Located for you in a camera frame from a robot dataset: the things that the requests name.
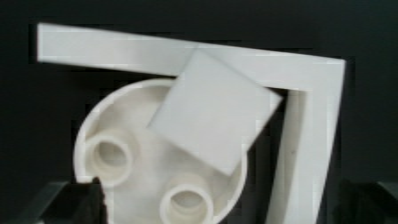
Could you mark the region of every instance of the white bracket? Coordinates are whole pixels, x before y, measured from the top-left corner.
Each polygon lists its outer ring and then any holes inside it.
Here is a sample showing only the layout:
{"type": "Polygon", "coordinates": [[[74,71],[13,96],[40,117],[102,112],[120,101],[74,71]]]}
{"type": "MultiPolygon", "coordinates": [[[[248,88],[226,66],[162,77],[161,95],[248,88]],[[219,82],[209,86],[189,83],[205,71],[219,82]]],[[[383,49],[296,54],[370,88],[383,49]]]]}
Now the white bracket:
{"type": "Polygon", "coordinates": [[[319,217],[345,61],[72,26],[40,24],[40,62],[178,76],[205,51],[265,87],[290,90],[267,224],[319,217]]]}

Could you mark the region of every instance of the curved white plastic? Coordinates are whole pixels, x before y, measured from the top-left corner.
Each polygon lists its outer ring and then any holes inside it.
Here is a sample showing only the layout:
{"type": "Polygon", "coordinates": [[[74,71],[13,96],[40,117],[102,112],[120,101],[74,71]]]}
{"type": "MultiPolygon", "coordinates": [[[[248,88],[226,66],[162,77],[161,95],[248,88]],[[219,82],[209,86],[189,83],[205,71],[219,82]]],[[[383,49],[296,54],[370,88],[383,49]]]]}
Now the curved white plastic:
{"type": "Polygon", "coordinates": [[[79,132],[77,180],[100,177],[111,224],[219,223],[244,189],[248,157],[226,176],[148,129],[173,83],[154,79],[116,90],[79,132]],[[202,203],[186,207],[177,202],[193,195],[202,203]]]}

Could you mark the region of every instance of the white plastic piece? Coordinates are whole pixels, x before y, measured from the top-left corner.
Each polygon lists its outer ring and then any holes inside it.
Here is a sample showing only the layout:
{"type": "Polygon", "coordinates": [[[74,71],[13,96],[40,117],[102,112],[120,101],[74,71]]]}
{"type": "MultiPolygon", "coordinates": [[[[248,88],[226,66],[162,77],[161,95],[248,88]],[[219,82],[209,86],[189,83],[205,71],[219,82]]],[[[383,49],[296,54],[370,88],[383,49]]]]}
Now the white plastic piece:
{"type": "Polygon", "coordinates": [[[154,48],[150,44],[141,45],[146,36],[123,34],[129,41],[116,42],[113,38],[120,35],[113,31],[40,24],[38,60],[109,68],[107,63],[123,58],[130,66],[116,63],[113,69],[178,76],[193,54],[207,51],[260,85],[290,90],[267,224],[315,224],[338,123],[345,61],[196,42],[187,45],[187,41],[166,38],[157,41],[162,46],[171,44],[175,47],[154,48]],[[102,45],[79,32],[90,32],[90,37],[104,40],[102,45]],[[146,52],[146,57],[127,53],[136,49],[146,52]],[[180,54],[177,49],[189,49],[191,53],[180,54]]]}
{"type": "Polygon", "coordinates": [[[191,211],[194,217],[200,221],[203,217],[205,223],[219,223],[244,189],[248,157],[234,175],[226,176],[148,129],[173,83],[171,79],[152,79],[116,90],[97,105],[79,132],[77,180],[88,183],[100,177],[111,224],[162,224],[162,201],[164,208],[180,209],[180,213],[186,209],[168,205],[166,200],[180,190],[196,193],[207,202],[191,211]]]}
{"type": "Polygon", "coordinates": [[[180,174],[171,180],[161,201],[164,224],[214,223],[214,198],[202,176],[180,174]]]}
{"type": "Polygon", "coordinates": [[[150,129],[232,175],[281,96],[198,51],[150,129]]]}

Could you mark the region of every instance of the cylindrical hole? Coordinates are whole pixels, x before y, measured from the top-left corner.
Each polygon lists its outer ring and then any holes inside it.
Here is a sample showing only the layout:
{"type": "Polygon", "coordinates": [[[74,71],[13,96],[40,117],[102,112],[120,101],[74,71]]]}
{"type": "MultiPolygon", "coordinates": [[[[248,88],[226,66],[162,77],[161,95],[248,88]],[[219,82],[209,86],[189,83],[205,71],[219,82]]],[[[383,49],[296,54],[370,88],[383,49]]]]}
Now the cylindrical hole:
{"type": "Polygon", "coordinates": [[[102,142],[97,150],[98,158],[109,166],[122,167],[127,165],[127,154],[116,144],[102,142]]]}
{"type": "Polygon", "coordinates": [[[114,182],[129,170],[129,155],[123,145],[102,140],[93,149],[93,168],[104,182],[114,182]]]}
{"type": "Polygon", "coordinates": [[[203,203],[203,197],[193,191],[184,191],[178,194],[175,194],[171,200],[182,207],[187,208],[198,207],[198,205],[203,203]]]}
{"type": "Polygon", "coordinates": [[[175,191],[162,207],[166,224],[210,223],[214,204],[210,196],[202,190],[175,191]]]}

